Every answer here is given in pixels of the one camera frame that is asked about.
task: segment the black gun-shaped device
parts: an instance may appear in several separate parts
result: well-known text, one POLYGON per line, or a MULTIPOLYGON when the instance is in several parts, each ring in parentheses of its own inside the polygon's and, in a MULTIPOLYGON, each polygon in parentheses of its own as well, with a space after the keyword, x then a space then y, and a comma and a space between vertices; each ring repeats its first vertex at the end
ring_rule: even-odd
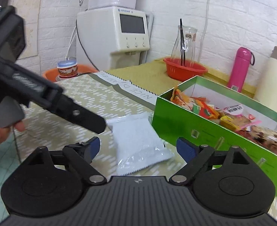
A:
POLYGON ((0 15, 0 127, 24 118, 19 104, 30 101, 43 109, 95 133, 102 133, 104 118, 76 104, 63 88, 15 64, 25 48, 24 22, 9 6, 0 15))

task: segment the metal screw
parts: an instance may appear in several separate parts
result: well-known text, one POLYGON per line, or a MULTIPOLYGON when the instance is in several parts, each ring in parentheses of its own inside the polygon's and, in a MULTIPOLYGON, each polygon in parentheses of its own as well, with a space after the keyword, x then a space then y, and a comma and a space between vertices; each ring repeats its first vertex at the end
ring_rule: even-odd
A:
POLYGON ((79 111, 79 110, 74 110, 74 111, 73 111, 73 115, 74 115, 74 116, 80 115, 80 111, 79 111))
POLYGON ((91 177, 89 178, 89 180, 90 180, 91 182, 98 183, 98 182, 103 182, 104 177, 101 176, 101 175, 93 175, 93 176, 91 176, 91 177))
POLYGON ((186 182, 187 178, 183 175, 175 175, 172 177, 174 182, 186 182))

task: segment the black straw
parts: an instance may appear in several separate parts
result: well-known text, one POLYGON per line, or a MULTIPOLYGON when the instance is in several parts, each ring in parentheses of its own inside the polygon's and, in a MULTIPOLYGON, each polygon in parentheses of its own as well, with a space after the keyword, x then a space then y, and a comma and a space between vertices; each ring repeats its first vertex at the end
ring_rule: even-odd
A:
POLYGON ((184 37, 183 37, 183 21, 182 19, 180 19, 180 55, 181 55, 181 61, 180 61, 180 65, 185 66, 186 63, 186 55, 185 55, 185 50, 183 48, 185 43, 184 37))

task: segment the black circular pad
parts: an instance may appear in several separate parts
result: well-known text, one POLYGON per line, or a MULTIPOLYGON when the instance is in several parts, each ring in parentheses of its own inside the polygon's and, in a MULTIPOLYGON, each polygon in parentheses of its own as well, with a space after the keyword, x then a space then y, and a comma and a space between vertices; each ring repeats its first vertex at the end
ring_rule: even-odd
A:
POLYGON ((82 190, 72 173, 36 164, 16 170, 3 184, 1 197, 10 213, 45 217, 72 207, 82 190))
POLYGON ((244 166, 232 164, 200 174, 193 182, 196 198, 224 216, 253 217, 267 212, 275 198, 274 184, 259 168, 244 166))

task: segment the finger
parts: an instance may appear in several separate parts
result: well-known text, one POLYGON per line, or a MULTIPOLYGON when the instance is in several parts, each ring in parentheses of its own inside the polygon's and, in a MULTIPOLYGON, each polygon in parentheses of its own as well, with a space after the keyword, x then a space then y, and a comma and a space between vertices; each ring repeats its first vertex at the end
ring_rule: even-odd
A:
POLYGON ((17 129, 17 131, 23 132, 25 130, 24 123, 22 121, 17 122, 14 127, 17 129))
POLYGON ((0 143, 4 142, 8 138, 10 131, 10 127, 0 128, 0 143))

